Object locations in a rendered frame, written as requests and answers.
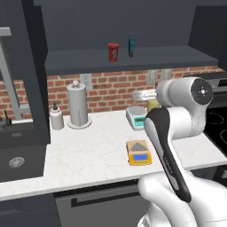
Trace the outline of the black hob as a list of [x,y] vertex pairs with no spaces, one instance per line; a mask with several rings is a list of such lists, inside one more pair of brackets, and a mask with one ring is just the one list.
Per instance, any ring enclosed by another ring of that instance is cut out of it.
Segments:
[[204,134],[227,157],[227,107],[207,110]]

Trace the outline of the grey paper towel holder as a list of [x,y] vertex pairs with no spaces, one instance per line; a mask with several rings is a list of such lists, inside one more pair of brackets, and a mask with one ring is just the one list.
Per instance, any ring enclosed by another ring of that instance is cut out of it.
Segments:
[[70,117],[67,125],[71,129],[85,129],[92,123],[88,116],[86,86],[74,80],[67,85],[67,97]]

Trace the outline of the black sink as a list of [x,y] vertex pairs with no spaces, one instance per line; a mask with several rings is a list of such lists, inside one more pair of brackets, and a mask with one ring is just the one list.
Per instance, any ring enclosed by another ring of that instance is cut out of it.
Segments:
[[33,122],[0,130],[0,183],[43,176],[46,145],[39,145]]

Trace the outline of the grey dishwasher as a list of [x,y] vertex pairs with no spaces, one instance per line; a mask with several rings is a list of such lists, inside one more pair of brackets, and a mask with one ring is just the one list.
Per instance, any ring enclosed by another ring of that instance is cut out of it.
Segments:
[[134,197],[71,207],[71,199],[85,193],[137,188],[137,179],[101,184],[90,187],[55,192],[59,219],[62,227],[137,227],[140,218],[149,208],[149,202],[140,194]]

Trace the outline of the red yogurt cup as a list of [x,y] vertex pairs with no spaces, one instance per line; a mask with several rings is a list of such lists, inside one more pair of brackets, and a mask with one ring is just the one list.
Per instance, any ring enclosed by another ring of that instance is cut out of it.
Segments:
[[110,62],[115,63],[118,59],[119,44],[109,43],[108,44],[108,58]]

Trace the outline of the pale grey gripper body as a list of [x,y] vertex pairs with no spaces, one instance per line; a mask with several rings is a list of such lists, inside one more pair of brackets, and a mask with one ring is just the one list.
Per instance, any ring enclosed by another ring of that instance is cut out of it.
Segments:
[[156,99],[155,90],[135,90],[132,92],[132,98],[138,101],[147,101]]

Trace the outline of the dark cabinet door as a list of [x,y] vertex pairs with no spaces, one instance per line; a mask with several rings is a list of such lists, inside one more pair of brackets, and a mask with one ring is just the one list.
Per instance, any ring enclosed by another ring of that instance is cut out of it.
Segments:
[[227,72],[227,4],[196,7],[189,45],[217,59]]
[[43,14],[40,5],[34,0],[21,0],[27,36],[29,40],[29,66],[31,72],[25,81],[28,103],[31,110],[35,133],[40,145],[51,142],[47,74],[45,61],[48,53],[43,25]]

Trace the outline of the yellow jar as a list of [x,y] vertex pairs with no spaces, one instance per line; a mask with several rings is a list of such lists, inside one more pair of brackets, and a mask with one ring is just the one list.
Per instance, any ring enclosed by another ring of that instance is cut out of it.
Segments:
[[151,99],[147,102],[147,112],[150,112],[154,108],[160,108],[160,104],[156,99]]

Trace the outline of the black tap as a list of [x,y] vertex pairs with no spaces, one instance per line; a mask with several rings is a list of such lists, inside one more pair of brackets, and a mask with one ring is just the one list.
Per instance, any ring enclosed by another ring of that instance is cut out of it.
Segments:
[[5,120],[0,116],[0,129],[4,129],[6,126],[12,125],[12,120],[8,117],[7,112],[4,111]]

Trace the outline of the orange digital scale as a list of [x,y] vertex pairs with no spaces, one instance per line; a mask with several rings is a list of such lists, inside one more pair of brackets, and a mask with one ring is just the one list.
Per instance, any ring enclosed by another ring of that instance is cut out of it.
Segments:
[[145,166],[153,163],[152,155],[145,140],[130,140],[126,148],[131,166]]

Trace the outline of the dark base cupboard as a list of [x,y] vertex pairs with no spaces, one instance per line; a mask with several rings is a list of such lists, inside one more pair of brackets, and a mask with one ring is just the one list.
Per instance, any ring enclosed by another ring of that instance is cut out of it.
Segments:
[[0,227],[61,227],[53,194],[0,201]]

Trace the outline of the white digital scale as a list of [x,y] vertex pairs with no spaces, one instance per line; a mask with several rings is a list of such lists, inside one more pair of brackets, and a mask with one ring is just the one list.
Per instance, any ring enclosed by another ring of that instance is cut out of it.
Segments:
[[126,109],[126,118],[133,130],[143,130],[146,110],[142,106],[130,106]]

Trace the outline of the white soap dispenser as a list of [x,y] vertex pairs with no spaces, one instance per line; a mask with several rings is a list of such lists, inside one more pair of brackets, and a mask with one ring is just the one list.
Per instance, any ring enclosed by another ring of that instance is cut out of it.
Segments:
[[61,130],[64,128],[63,113],[56,103],[53,104],[53,107],[50,111],[51,117],[51,126],[55,130]]

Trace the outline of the white wall socket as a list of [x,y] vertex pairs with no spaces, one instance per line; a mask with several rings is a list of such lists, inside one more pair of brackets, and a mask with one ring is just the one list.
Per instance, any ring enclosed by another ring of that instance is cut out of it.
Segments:
[[80,74],[80,82],[86,86],[87,90],[91,90],[92,86],[92,74]]
[[168,69],[152,69],[149,70],[146,77],[146,84],[156,84],[161,81],[166,81],[172,77],[172,70]]

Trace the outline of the grey window frame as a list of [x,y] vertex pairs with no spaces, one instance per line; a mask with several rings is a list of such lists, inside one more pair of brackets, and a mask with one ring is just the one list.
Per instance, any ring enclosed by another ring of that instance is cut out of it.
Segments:
[[4,36],[10,36],[11,30],[9,27],[0,27],[0,72],[4,79],[5,87],[8,92],[9,99],[11,100],[12,109],[16,120],[22,120],[23,114],[30,112],[29,104],[21,105],[18,99],[18,95],[14,86],[12,72],[8,62],[7,55],[5,53],[4,44],[2,38]]

